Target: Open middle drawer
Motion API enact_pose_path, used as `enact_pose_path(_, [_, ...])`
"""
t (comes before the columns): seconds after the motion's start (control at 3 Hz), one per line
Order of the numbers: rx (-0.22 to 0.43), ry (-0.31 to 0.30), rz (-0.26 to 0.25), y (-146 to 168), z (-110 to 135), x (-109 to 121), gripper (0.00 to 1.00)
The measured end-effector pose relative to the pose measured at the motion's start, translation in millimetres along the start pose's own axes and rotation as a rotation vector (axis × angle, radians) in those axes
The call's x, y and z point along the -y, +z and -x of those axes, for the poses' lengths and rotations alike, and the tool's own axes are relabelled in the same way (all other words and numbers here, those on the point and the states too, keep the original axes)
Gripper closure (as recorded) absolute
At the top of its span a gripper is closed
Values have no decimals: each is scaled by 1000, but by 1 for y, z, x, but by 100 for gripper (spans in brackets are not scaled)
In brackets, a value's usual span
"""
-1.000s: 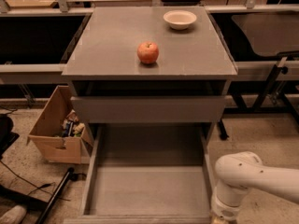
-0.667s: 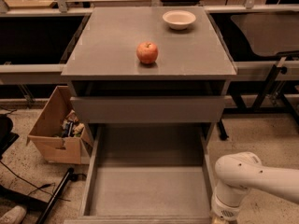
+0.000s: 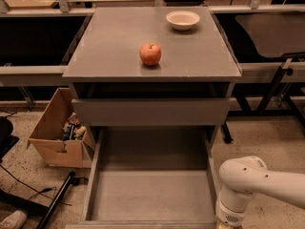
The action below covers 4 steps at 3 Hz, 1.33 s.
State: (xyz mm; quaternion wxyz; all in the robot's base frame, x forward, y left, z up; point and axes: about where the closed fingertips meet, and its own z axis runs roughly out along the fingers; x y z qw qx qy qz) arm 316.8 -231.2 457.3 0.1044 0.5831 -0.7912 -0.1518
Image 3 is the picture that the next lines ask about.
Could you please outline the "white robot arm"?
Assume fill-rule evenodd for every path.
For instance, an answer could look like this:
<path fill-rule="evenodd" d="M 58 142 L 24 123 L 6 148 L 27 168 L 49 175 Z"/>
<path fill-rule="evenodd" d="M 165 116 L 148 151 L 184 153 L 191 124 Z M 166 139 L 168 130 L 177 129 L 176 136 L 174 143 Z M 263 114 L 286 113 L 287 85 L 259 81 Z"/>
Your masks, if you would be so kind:
<path fill-rule="evenodd" d="M 218 228 L 241 226 L 246 208 L 256 194 L 305 208 L 305 175 L 271 171 L 258 156 L 224 161 L 219 176 L 222 186 L 215 203 Z"/>

